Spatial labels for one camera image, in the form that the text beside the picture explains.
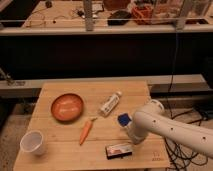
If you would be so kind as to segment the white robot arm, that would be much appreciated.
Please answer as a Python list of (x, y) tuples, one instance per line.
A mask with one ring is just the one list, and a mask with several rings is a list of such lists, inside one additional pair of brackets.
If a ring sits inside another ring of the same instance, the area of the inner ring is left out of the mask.
[(213, 130), (175, 121), (163, 116), (164, 106), (155, 99), (138, 108), (126, 130), (134, 144), (154, 133), (213, 159)]

